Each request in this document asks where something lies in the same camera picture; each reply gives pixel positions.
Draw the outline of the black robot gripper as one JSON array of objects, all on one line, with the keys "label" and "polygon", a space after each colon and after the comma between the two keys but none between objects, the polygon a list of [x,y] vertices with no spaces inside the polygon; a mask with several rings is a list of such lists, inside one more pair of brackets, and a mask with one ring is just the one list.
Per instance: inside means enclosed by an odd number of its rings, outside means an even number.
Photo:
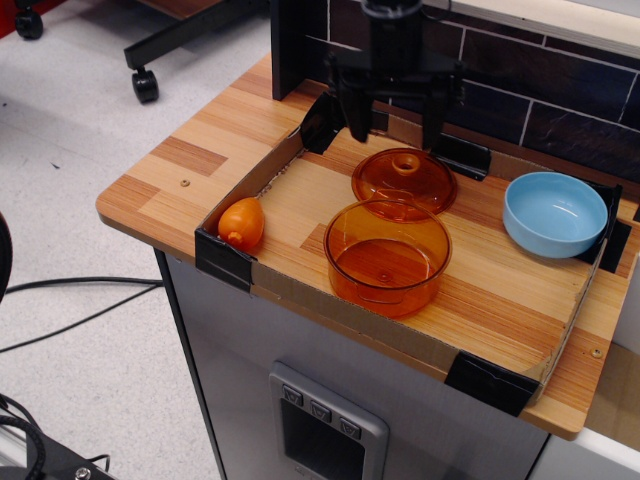
[{"label": "black robot gripper", "polygon": [[405,69],[387,59],[375,65],[370,51],[332,53],[325,61],[330,89],[337,95],[352,137],[366,142],[371,128],[372,98],[424,98],[422,148],[438,142],[452,104],[465,98],[465,64],[453,57],[423,50]]}]

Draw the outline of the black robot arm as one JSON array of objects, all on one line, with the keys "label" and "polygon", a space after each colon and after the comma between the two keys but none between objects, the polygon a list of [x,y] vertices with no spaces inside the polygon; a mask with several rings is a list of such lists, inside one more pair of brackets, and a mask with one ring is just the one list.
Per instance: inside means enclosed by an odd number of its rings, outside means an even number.
[{"label": "black robot arm", "polygon": [[363,1],[368,48],[328,58],[330,111],[337,127],[364,143],[373,126],[373,102],[382,97],[420,105],[421,147],[433,148],[446,113],[464,97],[464,64],[423,46],[423,3]]}]

